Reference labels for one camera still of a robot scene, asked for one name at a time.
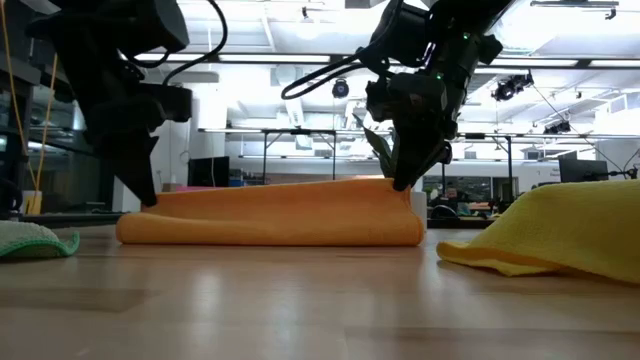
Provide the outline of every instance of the green cloth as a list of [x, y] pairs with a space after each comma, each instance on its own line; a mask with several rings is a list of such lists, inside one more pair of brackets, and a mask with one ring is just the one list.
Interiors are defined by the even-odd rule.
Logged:
[[73, 255], [79, 244], [77, 232], [64, 241], [40, 225], [0, 221], [0, 259], [66, 257]]

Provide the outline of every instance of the ceiling beam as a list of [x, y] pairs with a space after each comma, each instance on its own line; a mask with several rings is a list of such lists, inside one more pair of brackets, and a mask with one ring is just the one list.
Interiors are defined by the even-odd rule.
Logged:
[[264, 34], [267, 36], [267, 42], [269, 42], [269, 47], [271, 48], [271, 52], [277, 52], [276, 42], [273, 39], [273, 33], [271, 32], [271, 26], [269, 25], [269, 19], [267, 18], [266, 9], [262, 13], [260, 17], [260, 21], [262, 22], [262, 27], [264, 29]]

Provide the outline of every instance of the metal frame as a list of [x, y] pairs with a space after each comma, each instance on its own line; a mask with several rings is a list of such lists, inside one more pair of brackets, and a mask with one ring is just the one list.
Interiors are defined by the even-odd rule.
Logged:
[[[290, 135], [311, 135], [311, 134], [320, 134], [320, 137], [329, 145], [329, 147], [333, 150], [333, 177], [332, 179], [336, 179], [336, 148], [338, 136], [336, 130], [309, 130], [309, 129], [263, 129], [261, 132], [264, 134], [264, 151], [262, 154], [262, 184], [267, 185], [267, 149], [274, 142], [276, 142], [282, 134], [290, 134]], [[273, 139], [270, 143], [267, 143], [267, 137], [269, 134], [278, 134], [275, 139]], [[327, 141], [327, 139], [323, 136], [331, 135], [333, 136], [333, 145]]]
[[[470, 137], [473, 139], [476, 138], [484, 138], [484, 137], [488, 137], [488, 138], [492, 138], [494, 139], [494, 141], [496, 142], [496, 144], [498, 144], [500, 146], [500, 148], [502, 148], [502, 150], [504, 150], [507, 153], [507, 166], [509, 169], [509, 192], [507, 193], [508, 196], [508, 201], [509, 202], [513, 202], [515, 200], [514, 194], [513, 194], [513, 156], [511, 154], [512, 149], [511, 149], [511, 142], [512, 142], [512, 138], [510, 134], [473, 134], [473, 133], [468, 133], [468, 134], [458, 134], [458, 136], [462, 136], [462, 137]], [[498, 143], [497, 138], [499, 137], [504, 137], [505, 140], [507, 140], [507, 148], [505, 149], [504, 146], [502, 146], [500, 143]], [[445, 179], [445, 164], [442, 164], [442, 193], [444, 194], [447, 190], [447, 186], [446, 186], [446, 179]]]

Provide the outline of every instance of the wooden tabletop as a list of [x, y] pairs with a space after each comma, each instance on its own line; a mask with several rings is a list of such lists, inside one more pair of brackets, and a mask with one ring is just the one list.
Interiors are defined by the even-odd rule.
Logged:
[[[416, 248], [121, 246], [0, 263], [0, 358], [637, 359], [640, 288], [507, 278]], [[69, 230], [58, 231], [69, 236]]]

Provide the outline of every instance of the orange cloth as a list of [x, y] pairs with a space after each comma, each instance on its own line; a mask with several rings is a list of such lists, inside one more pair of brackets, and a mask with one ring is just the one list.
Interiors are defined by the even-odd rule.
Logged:
[[125, 244], [415, 246], [409, 195], [391, 179], [162, 193], [116, 231]]

